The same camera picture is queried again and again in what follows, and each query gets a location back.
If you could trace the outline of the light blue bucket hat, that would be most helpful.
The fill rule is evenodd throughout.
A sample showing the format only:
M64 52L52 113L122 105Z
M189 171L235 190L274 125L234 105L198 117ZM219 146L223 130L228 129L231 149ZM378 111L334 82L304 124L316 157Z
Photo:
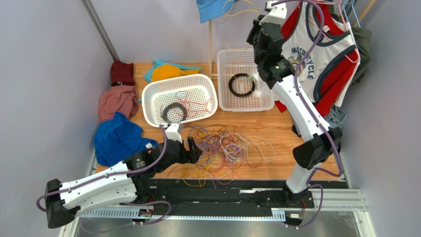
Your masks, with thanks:
M205 23L227 13L236 2L236 0L196 0L200 23Z

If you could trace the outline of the metal corner rail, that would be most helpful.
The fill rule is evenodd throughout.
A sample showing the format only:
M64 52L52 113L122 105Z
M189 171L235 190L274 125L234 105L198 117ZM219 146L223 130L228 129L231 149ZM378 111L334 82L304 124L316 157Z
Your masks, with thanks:
M110 37L108 36L104 25L92 3L91 0L81 0L83 7L85 8L91 22L93 23L94 27L96 28L102 42L104 43L105 48L107 49L110 57L113 61L119 61L120 58L115 50Z

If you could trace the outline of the teal cloth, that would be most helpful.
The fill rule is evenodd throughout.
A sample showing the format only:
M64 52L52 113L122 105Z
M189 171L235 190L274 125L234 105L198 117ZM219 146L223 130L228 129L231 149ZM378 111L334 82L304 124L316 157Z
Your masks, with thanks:
M155 61L153 61L153 63L154 64L153 64L152 68L144 75L144 79L149 83L152 83L151 82L151 75L152 75L153 70L156 69L157 67L160 67L160 66L163 66L163 65L166 65L166 64L177 66L180 69L198 69L198 68L200 68L200 67L184 66L184 65L176 64L176 63L168 63L168 62L161 61L161 60L155 60Z

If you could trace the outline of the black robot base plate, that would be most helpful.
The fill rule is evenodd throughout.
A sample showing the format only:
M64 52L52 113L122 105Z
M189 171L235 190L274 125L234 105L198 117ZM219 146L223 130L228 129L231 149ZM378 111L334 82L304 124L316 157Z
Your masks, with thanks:
M188 185L182 179L149 179L134 203L167 201L171 211L187 215L263 216L271 208L285 208L301 213L314 208L312 193L306 191L294 201L283 192L284 180L198 180Z

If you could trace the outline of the wooden rack pole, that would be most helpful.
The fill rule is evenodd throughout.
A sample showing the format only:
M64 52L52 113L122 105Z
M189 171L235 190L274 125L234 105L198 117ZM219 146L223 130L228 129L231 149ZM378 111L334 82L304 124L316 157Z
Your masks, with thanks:
M377 0L355 0L351 5L351 12L354 14L353 27L361 27L362 20L368 15L374 7Z

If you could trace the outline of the dark green garment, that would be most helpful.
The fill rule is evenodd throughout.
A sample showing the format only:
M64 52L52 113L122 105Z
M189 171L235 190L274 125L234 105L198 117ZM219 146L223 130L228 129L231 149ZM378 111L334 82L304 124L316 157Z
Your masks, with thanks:
M330 17L325 19L325 24L330 28L326 35L331 39L331 42L328 42L327 45L331 45L344 58L337 66L337 69L345 68L347 70L342 77L343 79L348 79L343 86L343 90L347 90L349 86L354 86L361 82L372 59L369 49L372 32L364 28L351 27L352 35L357 43L355 45L351 33L349 31L343 32L334 24L333 19L338 20L339 18L339 15L331 13ZM356 52L359 52L359 65L351 64L350 60L345 58L346 54L350 58L355 58Z

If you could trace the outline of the pink cloth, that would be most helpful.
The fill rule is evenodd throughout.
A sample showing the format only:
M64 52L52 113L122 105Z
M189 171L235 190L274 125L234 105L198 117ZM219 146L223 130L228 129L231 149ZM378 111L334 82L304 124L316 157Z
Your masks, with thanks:
M99 122L110 120L115 112L121 112L131 119L139 110L138 95L135 86L111 86L100 98L98 106Z

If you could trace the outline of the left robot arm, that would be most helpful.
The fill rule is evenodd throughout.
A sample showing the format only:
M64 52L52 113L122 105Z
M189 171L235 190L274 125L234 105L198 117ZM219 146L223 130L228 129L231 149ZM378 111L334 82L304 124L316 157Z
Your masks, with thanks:
M48 228L65 226L84 213L108 205L146 203L151 196L148 179L175 163L197 163L203 151L192 137L187 138L187 143L185 148L182 141L165 139L83 179L48 181L43 196Z

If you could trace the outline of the grey denim garment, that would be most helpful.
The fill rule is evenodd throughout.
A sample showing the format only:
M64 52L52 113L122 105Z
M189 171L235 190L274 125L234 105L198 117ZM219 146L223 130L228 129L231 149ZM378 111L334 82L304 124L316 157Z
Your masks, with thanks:
M332 105L328 114L324 116L324 119L329 123L330 127L339 127L342 129L346 123L347 117L347 113L345 113L340 107Z

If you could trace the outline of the orange cloth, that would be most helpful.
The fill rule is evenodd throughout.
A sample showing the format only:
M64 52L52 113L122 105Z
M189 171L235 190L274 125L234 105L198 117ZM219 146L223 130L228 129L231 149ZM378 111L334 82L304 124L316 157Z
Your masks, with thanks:
M201 73L201 69L180 69L173 65L163 65L153 70L151 75L151 82L161 81L165 79L172 79L182 76L194 75Z

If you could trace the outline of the rounded white plastic basket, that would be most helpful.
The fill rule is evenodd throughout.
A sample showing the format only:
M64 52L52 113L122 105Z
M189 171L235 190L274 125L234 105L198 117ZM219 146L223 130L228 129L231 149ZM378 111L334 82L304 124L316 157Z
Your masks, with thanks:
M144 118L153 127L207 119L218 107L214 84L203 74L152 82L144 87L141 103Z

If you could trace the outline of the pink clothes hanger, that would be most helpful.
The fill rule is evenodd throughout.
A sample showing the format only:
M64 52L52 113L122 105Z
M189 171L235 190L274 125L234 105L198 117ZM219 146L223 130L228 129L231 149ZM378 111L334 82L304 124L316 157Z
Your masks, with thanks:
M355 38L354 38L354 36L352 35L352 29L351 29L351 26L350 26L350 23L349 22L347 22L346 20L345 20L345 18L344 18L344 16L343 16L343 9L344 9L344 4L347 4L347 1L345 0L345 1L342 1L342 0L337 0L336 2L334 1L334 0L332 0L332 1L330 1L330 0L309 0L309 1L307 1L307 4L308 5L312 5L313 6L313 9L315 9L316 10L316 7L317 6L320 6L320 5L337 5L337 8L338 8L338 11L339 11L339 14L340 14L340 18L338 19L338 20L336 20L336 19L333 19L333 21L334 21L334 24L340 29L340 30L342 30L343 32L347 32L347 31L349 31L350 33L351 33L351 36L352 36L352 40L353 40L353 43L355 44L355 45L357 45L357 43L356 43L356 41L355 41ZM331 40L330 38L328 38L328 36L326 35L326 32L328 31L328 25L327 24L325 24L324 26L323 26L323 28L321 28L321 26L318 26L318 23L317 22L315 22L315 20L317 20L318 18L317 18L317 16L316 16L316 13L314 13L313 14L313 18L314 18L314 20L313 19L310 19L309 20L309 22L311 22L320 32L322 32L322 35L325 37L325 38L327 38L328 40Z

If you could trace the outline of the rectangular white plastic basket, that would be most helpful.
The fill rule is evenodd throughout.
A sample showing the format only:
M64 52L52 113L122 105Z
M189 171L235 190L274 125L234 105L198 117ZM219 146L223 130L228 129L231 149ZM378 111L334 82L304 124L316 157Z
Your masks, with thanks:
M253 49L224 49L217 54L218 102L224 111L259 112L274 107L274 94L260 78Z

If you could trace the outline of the aluminium slotted rail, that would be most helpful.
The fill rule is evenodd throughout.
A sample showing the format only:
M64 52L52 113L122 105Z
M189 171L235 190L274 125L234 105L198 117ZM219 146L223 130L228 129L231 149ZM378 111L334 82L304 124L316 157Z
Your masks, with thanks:
M130 207L130 206L110 206L88 211L81 215L82 218L115 218L115 219L151 219L155 220L161 217L156 209L152 216L147 216L147 207ZM268 214L263 216L227 216L227 215L196 215L176 214L172 211L165 219L168 220L215 220L215 221L286 221L286 214L283 210L271 208Z

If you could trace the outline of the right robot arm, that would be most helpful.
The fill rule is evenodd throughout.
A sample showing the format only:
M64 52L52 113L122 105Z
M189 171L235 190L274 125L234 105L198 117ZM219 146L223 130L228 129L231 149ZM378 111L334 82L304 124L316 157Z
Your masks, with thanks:
M282 187L283 202L292 206L301 202L322 163L330 155L339 158L342 131L330 127L318 113L298 81L298 70L281 54L284 37L280 25L255 19L247 42L253 46L260 78L287 107L304 141L293 149L295 166Z

